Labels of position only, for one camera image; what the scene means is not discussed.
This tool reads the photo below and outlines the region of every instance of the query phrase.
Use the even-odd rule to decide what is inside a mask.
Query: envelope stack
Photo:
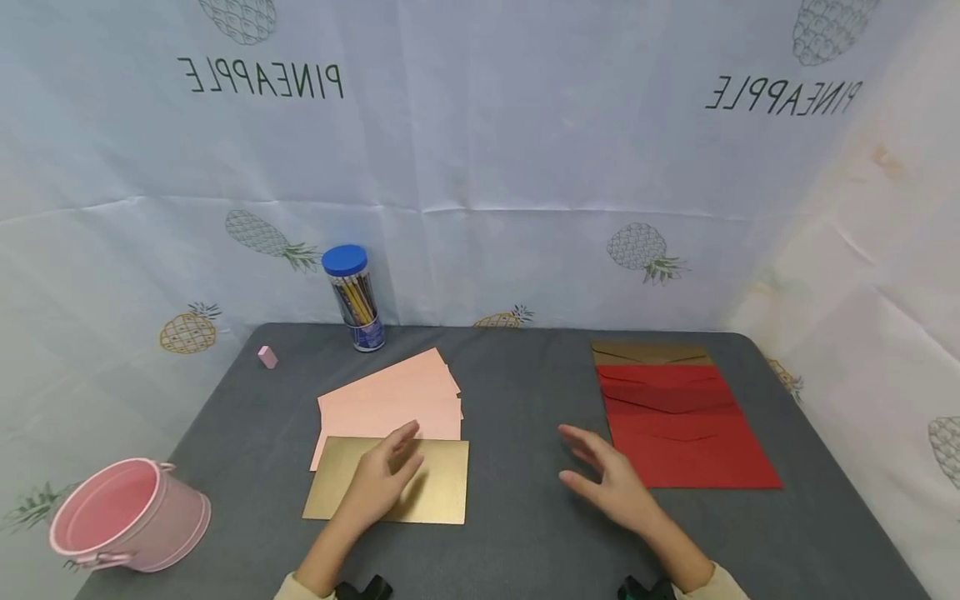
[[[460,387],[436,348],[317,398],[320,438],[310,470],[317,470],[326,439],[385,438],[411,420],[418,438],[460,440]]]
[[[592,349],[613,445],[647,487],[782,487],[705,348]]]
[[[460,440],[460,387],[436,348],[317,398],[321,431],[303,518],[332,518],[363,454],[401,425],[420,431],[403,454],[423,456],[384,520],[463,525],[469,442]],[[392,467],[402,462],[394,456]]]

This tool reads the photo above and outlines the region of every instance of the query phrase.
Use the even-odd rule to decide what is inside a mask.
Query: person's left hand
[[[359,536],[394,507],[423,464],[422,454],[406,456],[407,444],[418,431],[420,424],[411,420],[363,455],[331,522]]]

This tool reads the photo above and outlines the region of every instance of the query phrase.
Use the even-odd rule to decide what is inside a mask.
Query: pink eraser
[[[274,355],[274,351],[271,350],[269,346],[264,346],[261,348],[256,355],[260,357],[260,362],[263,363],[263,366],[267,369],[272,369],[276,366],[276,356]]]

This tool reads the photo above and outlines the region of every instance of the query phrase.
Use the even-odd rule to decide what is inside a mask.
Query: pink metal pail
[[[173,468],[130,458],[93,475],[57,511],[50,545],[91,570],[153,573],[179,561],[204,536],[210,501],[174,479]]]

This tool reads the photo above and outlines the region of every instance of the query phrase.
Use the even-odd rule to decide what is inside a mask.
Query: black clip
[[[374,575],[363,591],[357,591],[357,588],[347,582],[339,584],[335,590],[337,600],[388,600],[394,593],[387,580],[379,575]]]
[[[647,589],[630,575],[623,580],[623,585],[616,591],[616,597],[617,600],[677,600],[669,580],[661,579],[654,584],[653,589]]]

